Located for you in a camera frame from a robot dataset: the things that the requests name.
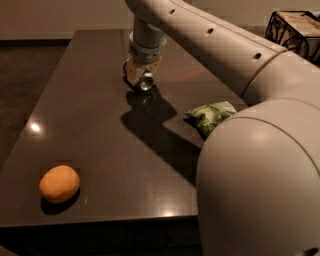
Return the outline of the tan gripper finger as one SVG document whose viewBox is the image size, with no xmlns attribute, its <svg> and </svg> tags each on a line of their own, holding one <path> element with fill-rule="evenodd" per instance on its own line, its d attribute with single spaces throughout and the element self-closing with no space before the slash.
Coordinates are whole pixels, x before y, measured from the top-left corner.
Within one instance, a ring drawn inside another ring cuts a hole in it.
<svg viewBox="0 0 320 256">
<path fill-rule="evenodd" d="M 136 85 L 139 82 L 145 70 L 145 65 L 135 62 L 132 58 L 125 62 L 125 75 L 132 85 Z"/>
<path fill-rule="evenodd" d="M 153 63 L 148 65 L 148 70 L 152 75 L 155 75 L 158 71 L 158 68 L 161 64 L 162 58 L 158 57 Z"/>
</svg>

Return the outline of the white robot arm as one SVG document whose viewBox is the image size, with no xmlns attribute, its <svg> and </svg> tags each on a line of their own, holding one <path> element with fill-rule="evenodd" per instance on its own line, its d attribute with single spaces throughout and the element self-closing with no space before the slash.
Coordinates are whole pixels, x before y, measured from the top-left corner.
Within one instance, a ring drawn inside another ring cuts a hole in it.
<svg viewBox="0 0 320 256">
<path fill-rule="evenodd" d="M 206 139 L 196 190 L 204 256 L 319 256 L 319 70 L 183 0 L 125 0 L 138 63 L 171 37 L 246 104 Z"/>
</svg>

